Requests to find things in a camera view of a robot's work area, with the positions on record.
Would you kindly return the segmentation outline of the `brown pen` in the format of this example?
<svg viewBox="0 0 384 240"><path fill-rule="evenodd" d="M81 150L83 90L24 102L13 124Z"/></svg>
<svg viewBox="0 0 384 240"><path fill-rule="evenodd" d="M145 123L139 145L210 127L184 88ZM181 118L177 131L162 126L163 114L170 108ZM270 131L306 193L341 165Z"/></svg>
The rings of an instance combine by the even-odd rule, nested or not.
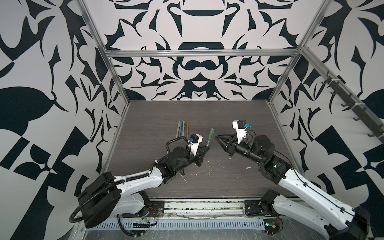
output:
<svg viewBox="0 0 384 240"><path fill-rule="evenodd" d="M189 139L189 122L186 121L186 138Z"/></svg>

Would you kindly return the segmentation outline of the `tan pen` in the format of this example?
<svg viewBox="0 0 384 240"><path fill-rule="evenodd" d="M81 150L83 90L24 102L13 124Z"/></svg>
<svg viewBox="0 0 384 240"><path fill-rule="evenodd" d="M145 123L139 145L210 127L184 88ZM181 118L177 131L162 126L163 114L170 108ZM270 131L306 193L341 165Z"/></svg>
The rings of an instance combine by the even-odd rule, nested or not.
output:
<svg viewBox="0 0 384 240"><path fill-rule="evenodd" d="M176 137L180 137L181 123L181 121L178 121Z"/></svg>

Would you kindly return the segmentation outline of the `blue pen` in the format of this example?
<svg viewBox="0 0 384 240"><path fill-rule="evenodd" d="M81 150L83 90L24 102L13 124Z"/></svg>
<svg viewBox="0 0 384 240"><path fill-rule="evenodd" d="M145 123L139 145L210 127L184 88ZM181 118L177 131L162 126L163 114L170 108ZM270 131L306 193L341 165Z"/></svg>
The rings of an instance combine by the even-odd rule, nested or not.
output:
<svg viewBox="0 0 384 240"><path fill-rule="evenodd" d="M180 137L183 135L183 134L182 134L182 128L183 128L183 122L181 123Z"/></svg>

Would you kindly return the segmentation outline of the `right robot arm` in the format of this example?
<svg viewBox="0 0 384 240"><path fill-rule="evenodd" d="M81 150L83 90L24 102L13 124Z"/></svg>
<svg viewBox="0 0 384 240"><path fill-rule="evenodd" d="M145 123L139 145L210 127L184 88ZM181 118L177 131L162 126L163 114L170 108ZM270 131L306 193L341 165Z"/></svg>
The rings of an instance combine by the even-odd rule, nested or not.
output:
<svg viewBox="0 0 384 240"><path fill-rule="evenodd" d="M259 165L267 179L289 190L307 206L268 190L258 210L267 215L284 215L317 231L330 240L366 240L370 232L370 213L353 208L328 195L299 174L291 164L274 154L275 145L265 136L256 136L251 144L235 134L218 135L216 141L230 156L239 154Z"/></svg>

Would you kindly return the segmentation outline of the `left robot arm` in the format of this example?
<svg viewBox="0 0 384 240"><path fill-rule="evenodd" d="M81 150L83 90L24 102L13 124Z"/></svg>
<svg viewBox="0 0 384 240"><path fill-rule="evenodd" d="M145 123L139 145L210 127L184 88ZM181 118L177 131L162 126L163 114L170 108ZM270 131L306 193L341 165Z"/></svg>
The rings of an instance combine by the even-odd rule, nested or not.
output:
<svg viewBox="0 0 384 240"><path fill-rule="evenodd" d="M176 147L151 165L149 170L127 176L101 174L78 195L78 207L69 221L83 221L93 228L110 216L122 214L146 215L152 205L145 190L169 183L179 172L192 164L201 166L210 147L199 147L195 154L188 148Z"/></svg>

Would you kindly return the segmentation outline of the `green circuit board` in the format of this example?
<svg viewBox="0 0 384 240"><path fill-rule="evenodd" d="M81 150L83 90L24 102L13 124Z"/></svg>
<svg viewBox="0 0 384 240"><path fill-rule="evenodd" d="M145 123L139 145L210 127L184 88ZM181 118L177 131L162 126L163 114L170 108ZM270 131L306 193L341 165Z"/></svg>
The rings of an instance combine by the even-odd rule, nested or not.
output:
<svg viewBox="0 0 384 240"><path fill-rule="evenodd" d="M274 236L278 234L284 227L284 222L279 219L264 219L264 233L268 236Z"/></svg>

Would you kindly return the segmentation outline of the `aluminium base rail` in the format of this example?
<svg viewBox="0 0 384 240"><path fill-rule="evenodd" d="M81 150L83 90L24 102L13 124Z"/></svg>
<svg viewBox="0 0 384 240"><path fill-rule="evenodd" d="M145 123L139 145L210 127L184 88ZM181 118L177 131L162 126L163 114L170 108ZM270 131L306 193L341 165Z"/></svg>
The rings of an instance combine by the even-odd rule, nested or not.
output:
<svg viewBox="0 0 384 240"><path fill-rule="evenodd" d="M193 215L199 215L202 212L203 215L210 212L219 211L237 211L244 209L244 213L249 217L256 216L277 216L287 215L293 217L296 220L304 215L317 218L328 218L328 214L318 209L312 209L295 202L289 201L282 195L277 196L273 201L262 198L261 200L246 200L243 204L238 200L192 200L182 201L181 203L171 204L177 211L184 211L186 213L191 212ZM88 199L82 203L72 212L69 221L76 223L87 220L97 220L103 222L110 216L118 214L128 214L137 217L143 217L147 215L150 208L155 206L155 202L147 199L146 195L140 195L139 193L124 197L122 199Z"/></svg>

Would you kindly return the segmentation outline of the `wall hook rack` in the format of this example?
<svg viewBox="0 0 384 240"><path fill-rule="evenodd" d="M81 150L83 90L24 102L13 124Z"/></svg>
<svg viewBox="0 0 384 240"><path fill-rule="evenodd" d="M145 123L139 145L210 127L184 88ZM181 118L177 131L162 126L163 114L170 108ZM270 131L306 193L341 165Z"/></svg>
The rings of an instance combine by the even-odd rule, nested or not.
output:
<svg viewBox="0 0 384 240"><path fill-rule="evenodd" d="M371 132L369 138L377 138L382 145L384 144L384 122L365 104L356 94L350 90L341 79L333 78L327 72L327 78L323 85L328 85L333 92L332 96L338 96L344 102L343 108L351 110L355 116L353 120L362 122Z"/></svg>

